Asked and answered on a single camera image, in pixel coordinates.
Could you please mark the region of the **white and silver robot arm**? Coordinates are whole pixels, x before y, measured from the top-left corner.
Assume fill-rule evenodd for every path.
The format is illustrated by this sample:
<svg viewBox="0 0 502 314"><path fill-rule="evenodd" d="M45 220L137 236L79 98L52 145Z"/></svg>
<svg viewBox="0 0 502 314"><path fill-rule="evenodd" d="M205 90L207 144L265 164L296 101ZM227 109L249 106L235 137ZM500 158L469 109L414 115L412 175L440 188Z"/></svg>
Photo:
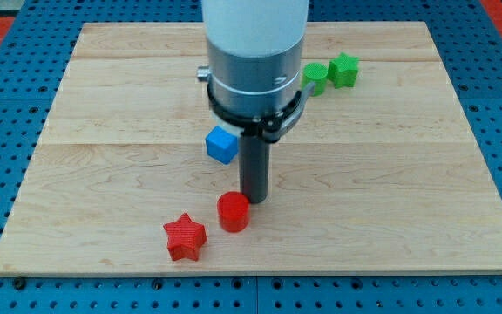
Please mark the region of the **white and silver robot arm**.
<svg viewBox="0 0 502 314"><path fill-rule="evenodd" d="M308 0L203 0L209 90L227 112L262 117L299 89Z"/></svg>

